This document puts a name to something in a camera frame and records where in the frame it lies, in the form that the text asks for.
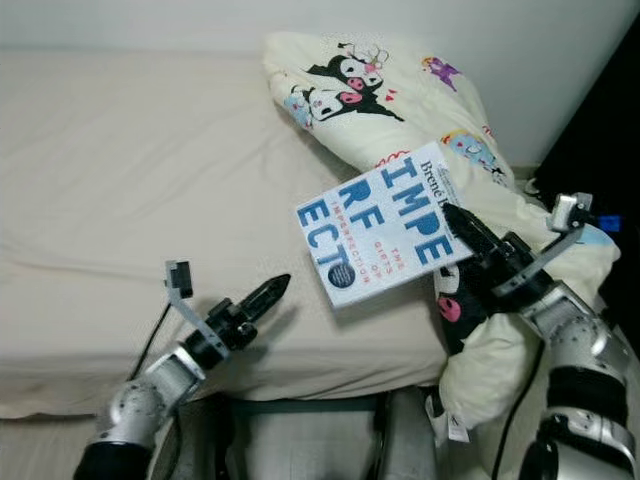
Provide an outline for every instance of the label tag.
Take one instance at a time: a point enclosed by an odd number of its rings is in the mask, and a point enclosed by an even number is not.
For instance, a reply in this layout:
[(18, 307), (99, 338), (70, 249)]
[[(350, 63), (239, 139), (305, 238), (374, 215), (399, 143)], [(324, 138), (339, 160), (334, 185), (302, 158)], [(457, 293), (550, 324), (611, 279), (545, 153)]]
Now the label tag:
[(447, 423), (449, 424), (449, 440), (454, 442), (469, 443), (469, 432), (450, 413), (447, 413)]

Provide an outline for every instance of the black robot arm segment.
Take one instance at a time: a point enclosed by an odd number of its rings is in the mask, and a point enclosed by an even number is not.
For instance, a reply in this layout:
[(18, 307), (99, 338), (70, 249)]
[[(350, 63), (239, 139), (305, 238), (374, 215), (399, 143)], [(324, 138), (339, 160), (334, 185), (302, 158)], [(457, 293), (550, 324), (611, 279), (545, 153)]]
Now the black robot arm segment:
[(197, 330), (122, 386), (98, 417), (97, 434), (74, 479), (144, 480), (156, 433), (197, 390), (206, 370), (256, 337), (254, 322), (284, 295), (290, 278), (287, 274), (266, 281), (238, 305), (225, 298), (203, 321), (183, 302), (192, 295), (188, 263), (167, 262), (169, 301)]
[(494, 309), (519, 313), (550, 350), (547, 411), (521, 479), (635, 475), (635, 441), (625, 428), (628, 351), (571, 288), (543, 269), (580, 237), (590, 203), (585, 194), (559, 196), (548, 223), (560, 235), (538, 255), (516, 234), (499, 239), (471, 212), (444, 205), (452, 231), (475, 254), (467, 261), (481, 281), (469, 287)]

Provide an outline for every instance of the bed sheet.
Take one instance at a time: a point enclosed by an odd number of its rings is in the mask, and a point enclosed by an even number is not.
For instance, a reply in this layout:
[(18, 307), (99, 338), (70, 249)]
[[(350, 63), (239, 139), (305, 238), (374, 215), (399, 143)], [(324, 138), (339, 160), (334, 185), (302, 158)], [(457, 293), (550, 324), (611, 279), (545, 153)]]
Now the bed sheet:
[[(99, 407), (162, 309), (167, 259), (190, 261), (201, 314), (293, 275), (203, 395), (337, 398), (438, 378), (429, 280), (331, 311), (294, 208), (356, 172), (291, 128), (261, 68), (231, 54), (2, 52), (0, 417)], [(153, 356), (189, 331), (171, 315)]]

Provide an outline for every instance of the book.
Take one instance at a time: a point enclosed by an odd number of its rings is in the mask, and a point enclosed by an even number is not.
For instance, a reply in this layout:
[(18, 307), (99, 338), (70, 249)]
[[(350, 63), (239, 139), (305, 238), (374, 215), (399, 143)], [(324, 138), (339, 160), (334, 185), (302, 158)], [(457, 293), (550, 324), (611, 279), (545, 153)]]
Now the book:
[(297, 207), (334, 308), (471, 256), (445, 221), (446, 202), (460, 204), (432, 142)]

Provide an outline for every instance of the black cable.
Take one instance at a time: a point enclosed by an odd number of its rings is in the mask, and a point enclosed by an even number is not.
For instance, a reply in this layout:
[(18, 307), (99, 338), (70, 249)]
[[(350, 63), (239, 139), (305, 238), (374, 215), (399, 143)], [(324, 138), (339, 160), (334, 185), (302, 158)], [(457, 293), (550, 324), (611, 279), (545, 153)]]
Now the black cable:
[(164, 480), (171, 480), (173, 472), (175, 472), (176, 467), (178, 466), (180, 453), (182, 452), (182, 427), (180, 426), (180, 414), (178, 413), (177, 409), (173, 414), (173, 427), (176, 431), (176, 448), (174, 448), (173, 450), (171, 462), (169, 463), (169, 469), (167, 470), (167, 474), (164, 476)]
[(520, 392), (520, 395), (516, 399), (516, 403), (511, 407), (511, 411), (509, 412), (509, 416), (507, 417), (507, 422), (504, 424), (504, 428), (502, 429), (502, 436), (500, 437), (500, 444), (498, 445), (498, 452), (496, 453), (496, 460), (493, 464), (493, 471), (491, 472), (491, 480), (498, 480), (498, 474), (500, 473), (500, 463), (502, 462), (502, 455), (504, 454), (504, 447), (507, 443), (507, 436), (509, 435), (509, 429), (511, 428), (511, 423), (513, 422), (514, 417), (516, 416), (516, 412), (520, 407), (520, 404), (524, 400), (524, 397), (529, 393), (529, 389), (531, 388), (531, 384), (536, 378), (536, 374), (538, 373), (538, 368), (540, 367), (540, 361), (542, 360), (542, 354), (544, 353), (544, 341), (540, 340), (540, 344), (538, 345), (538, 350), (536, 351), (536, 356), (533, 359), (533, 365), (531, 367), (531, 372), (529, 373), (529, 378), (527, 378), (527, 382)]
[(156, 335), (158, 334), (158, 331), (160, 330), (160, 327), (162, 326), (162, 323), (164, 322), (164, 319), (166, 318), (167, 313), (169, 313), (169, 309), (170, 308), (171, 308), (171, 304), (167, 303), (165, 305), (165, 307), (164, 307), (164, 310), (162, 311), (162, 314), (160, 315), (160, 318), (156, 322), (156, 326), (153, 327), (153, 331), (151, 332), (151, 335), (149, 335), (149, 338), (147, 339), (147, 343), (145, 344), (144, 348), (142, 349), (142, 353), (138, 357), (138, 362), (136, 363), (136, 366), (133, 367), (133, 370), (129, 374), (129, 377), (127, 377), (127, 382), (130, 382), (131, 380), (136, 378), (138, 376), (138, 373), (140, 373), (140, 369), (142, 368), (142, 364), (147, 359), (147, 355), (149, 353), (149, 349), (151, 348), (151, 344), (155, 340)]

